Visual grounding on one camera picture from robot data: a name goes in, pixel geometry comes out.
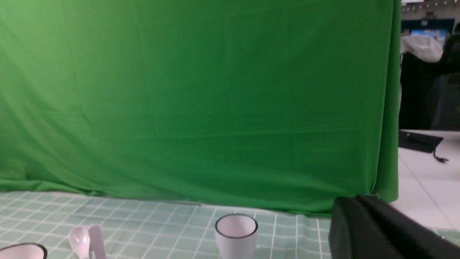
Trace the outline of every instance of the black bag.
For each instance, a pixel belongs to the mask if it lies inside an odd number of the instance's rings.
[[[460,247],[374,196],[335,200],[329,245],[333,259],[460,259]]]

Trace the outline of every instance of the ceramic spoon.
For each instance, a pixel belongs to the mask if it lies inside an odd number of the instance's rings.
[[[102,239],[102,230],[98,225],[92,225],[88,228],[91,247],[96,259],[107,259],[105,255],[104,240]]]
[[[46,248],[39,244],[25,243],[0,249],[0,259],[46,259]]]
[[[89,259],[89,234],[86,227],[73,228],[69,233],[69,244],[79,259]]]

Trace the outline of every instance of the white bowl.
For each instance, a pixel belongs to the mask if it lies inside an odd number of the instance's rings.
[[[0,259],[46,259],[48,252],[42,245],[24,243],[0,249]]]

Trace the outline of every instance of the white cup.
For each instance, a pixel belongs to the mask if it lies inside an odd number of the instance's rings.
[[[216,243],[222,259],[252,259],[258,227],[257,221],[245,214],[229,214],[218,219]]]

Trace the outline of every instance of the green checkered tablecloth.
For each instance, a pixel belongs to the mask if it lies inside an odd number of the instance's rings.
[[[259,223],[254,259],[331,259],[330,221],[246,208],[62,193],[0,194],[0,247],[37,242],[49,259],[77,259],[71,228],[99,224],[109,259],[219,259],[214,223],[241,212]],[[435,230],[460,244],[460,233]]]

